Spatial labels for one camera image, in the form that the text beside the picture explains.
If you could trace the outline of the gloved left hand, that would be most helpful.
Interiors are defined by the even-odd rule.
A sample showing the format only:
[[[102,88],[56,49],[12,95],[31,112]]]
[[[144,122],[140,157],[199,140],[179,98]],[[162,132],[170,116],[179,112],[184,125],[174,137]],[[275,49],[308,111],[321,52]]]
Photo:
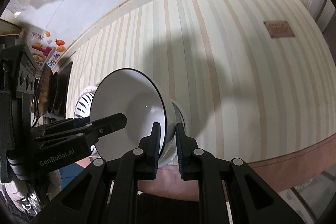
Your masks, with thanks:
[[[1,183],[1,191],[19,211],[34,217],[60,193],[61,182],[60,172],[55,170],[32,181],[13,177],[11,182]]]

